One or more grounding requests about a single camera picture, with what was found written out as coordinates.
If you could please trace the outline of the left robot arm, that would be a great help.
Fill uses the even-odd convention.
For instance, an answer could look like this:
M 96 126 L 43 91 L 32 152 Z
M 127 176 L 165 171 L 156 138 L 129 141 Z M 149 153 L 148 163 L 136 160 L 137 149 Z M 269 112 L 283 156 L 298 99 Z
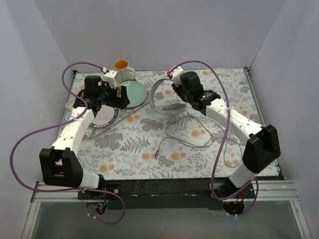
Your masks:
M 124 109 L 130 103 L 127 88 L 117 94 L 117 71 L 108 71 L 102 77 L 87 76 L 85 88 L 75 96 L 70 123 L 62 130 L 50 148 L 39 154 L 43 181 L 46 185 L 88 188 L 95 199 L 105 196 L 106 187 L 98 174 L 85 172 L 77 158 L 82 138 L 103 105 Z

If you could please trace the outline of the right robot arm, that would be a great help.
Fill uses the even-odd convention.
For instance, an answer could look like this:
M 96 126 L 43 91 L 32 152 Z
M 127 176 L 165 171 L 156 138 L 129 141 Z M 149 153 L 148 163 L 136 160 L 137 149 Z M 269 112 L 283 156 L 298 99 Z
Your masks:
M 263 126 L 246 118 L 213 90 L 205 90 L 194 71 L 168 72 L 172 88 L 194 110 L 225 127 L 225 133 L 234 134 L 245 146 L 240 165 L 211 193 L 218 200 L 239 197 L 251 180 L 281 155 L 277 129 Z

